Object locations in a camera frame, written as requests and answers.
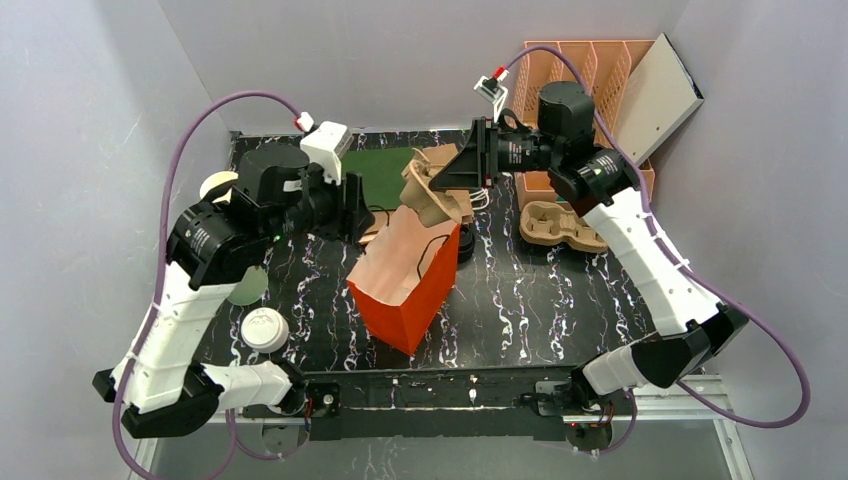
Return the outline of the pulp cup carrier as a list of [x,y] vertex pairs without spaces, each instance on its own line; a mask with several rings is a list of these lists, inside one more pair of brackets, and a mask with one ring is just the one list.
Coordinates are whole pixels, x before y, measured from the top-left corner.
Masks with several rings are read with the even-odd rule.
[[470,224],[473,219],[467,191],[433,191],[429,164],[413,159],[402,172],[405,185],[399,195],[400,203],[411,209],[424,227],[433,227],[446,221]]

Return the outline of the orange paper bag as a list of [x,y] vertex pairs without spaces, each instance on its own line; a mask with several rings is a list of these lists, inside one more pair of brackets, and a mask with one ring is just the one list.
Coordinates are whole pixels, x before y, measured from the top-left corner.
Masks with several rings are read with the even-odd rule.
[[388,219],[346,281],[371,336],[412,356],[455,285],[460,224],[425,227],[405,206]]

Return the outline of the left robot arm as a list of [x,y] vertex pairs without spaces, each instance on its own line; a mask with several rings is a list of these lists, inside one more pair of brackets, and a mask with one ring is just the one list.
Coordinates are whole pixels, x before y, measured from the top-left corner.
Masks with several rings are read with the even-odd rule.
[[278,240],[312,234],[356,244],[374,217],[363,178],[339,180],[293,145],[246,154],[235,178],[188,207],[167,235],[152,305],[122,362],[94,376],[135,439],[180,437],[217,412],[282,405],[302,380],[287,361],[215,366],[194,355],[220,306]]

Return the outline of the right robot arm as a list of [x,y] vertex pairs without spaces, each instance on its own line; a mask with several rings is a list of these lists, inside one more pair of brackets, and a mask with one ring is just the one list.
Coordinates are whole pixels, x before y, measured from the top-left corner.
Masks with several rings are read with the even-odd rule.
[[668,388],[720,353],[747,318],[689,279],[670,241],[647,225],[639,177],[595,141],[595,104],[573,81],[545,85],[536,128],[509,127],[510,112],[472,123],[463,149],[430,181],[432,191],[489,187],[504,172],[546,171],[558,196],[607,243],[645,301],[655,333],[603,353],[571,373],[570,394],[589,405],[632,387]]

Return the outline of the brown kraft paper bag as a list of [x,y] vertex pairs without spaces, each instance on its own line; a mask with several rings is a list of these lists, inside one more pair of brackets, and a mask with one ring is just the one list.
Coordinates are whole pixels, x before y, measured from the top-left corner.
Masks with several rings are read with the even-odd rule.
[[[423,149],[414,148],[412,159],[422,161],[430,168],[430,172],[435,174],[457,154],[458,147],[456,144],[445,144]],[[459,207],[461,223],[470,224],[474,214],[470,193],[466,190],[448,190],[443,194],[443,197],[446,196],[450,196],[456,201]]]

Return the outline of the green paper bag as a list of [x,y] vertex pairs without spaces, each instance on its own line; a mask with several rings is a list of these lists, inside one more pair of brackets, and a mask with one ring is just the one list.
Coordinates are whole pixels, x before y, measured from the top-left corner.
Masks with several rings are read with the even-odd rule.
[[405,186],[403,170],[412,160],[413,149],[387,148],[349,151],[341,159],[343,172],[358,172],[363,178],[366,202],[387,209],[400,205],[399,196]]

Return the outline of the black cup lids stack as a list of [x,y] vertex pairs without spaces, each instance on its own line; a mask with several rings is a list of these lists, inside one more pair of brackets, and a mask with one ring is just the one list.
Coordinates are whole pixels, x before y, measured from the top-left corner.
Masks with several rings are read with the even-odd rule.
[[474,255],[476,245],[476,234],[470,224],[462,224],[459,230],[457,261],[463,264]]

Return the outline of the stack of pulp cup carriers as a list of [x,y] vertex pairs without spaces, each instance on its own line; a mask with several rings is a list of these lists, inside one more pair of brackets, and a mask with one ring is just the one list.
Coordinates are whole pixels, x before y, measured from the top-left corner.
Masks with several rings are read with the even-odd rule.
[[608,250],[608,244],[569,204],[531,201],[521,211],[519,229],[521,237],[533,245],[566,244],[584,253],[603,253]]

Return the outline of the green cup of straws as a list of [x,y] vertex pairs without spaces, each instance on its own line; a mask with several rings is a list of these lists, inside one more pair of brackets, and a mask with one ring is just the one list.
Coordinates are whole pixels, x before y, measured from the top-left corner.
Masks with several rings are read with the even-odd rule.
[[249,306],[263,299],[268,290],[267,272],[260,266],[250,267],[236,284],[226,300],[236,306]]

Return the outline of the tall stack paper cups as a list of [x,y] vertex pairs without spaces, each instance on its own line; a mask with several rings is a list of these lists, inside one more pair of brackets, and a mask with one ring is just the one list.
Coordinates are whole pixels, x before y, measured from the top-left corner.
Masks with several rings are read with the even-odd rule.
[[234,171],[220,171],[207,177],[200,186],[199,197],[205,199],[210,193],[218,193],[212,203],[229,203],[232,187],[238,179],[238,173]]

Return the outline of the pink desk file organizer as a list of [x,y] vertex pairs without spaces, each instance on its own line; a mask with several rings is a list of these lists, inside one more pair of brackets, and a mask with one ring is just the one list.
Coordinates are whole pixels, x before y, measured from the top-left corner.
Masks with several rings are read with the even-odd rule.
[[652,46],[651,40],[526,41],[528,52],[505,63],[506,69],[516,75],[511,109],[521,123],[534,127],[543,86],[555,81],[582,81],[596,112],[618,138],[629,77]]

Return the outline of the white cup lids stack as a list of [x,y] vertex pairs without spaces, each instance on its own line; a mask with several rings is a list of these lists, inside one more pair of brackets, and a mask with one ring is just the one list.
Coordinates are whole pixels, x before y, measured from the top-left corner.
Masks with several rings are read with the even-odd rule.
[[289,325],[283,315],[268,307],[250,311],[240,326],[240,336],[244,343],[263,354],[280,350],[287,342],[289,334]]

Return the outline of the white board panel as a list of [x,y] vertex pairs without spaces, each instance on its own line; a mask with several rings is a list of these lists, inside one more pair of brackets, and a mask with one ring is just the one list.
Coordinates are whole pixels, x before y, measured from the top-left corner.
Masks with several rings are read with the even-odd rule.
[[642,164],[703,101],[677,50],[662,33],[628,78],[614,138],[631,160]]

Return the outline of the metal base rail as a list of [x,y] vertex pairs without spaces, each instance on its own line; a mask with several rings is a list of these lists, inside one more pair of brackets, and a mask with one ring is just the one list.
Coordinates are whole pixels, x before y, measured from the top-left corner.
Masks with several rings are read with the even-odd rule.
[[[227,453],[276,461],[310,442],[354,438],[530,437],[598,457],[622,447],[637,421],[705,421],[715,428],[731,478],[752,470],[736,427],[678,387],[595,396],[567,366],[295,372],[282,411],[260,405],[206,413]],[[236,432],[293,427],[295,448],[248,447]]]

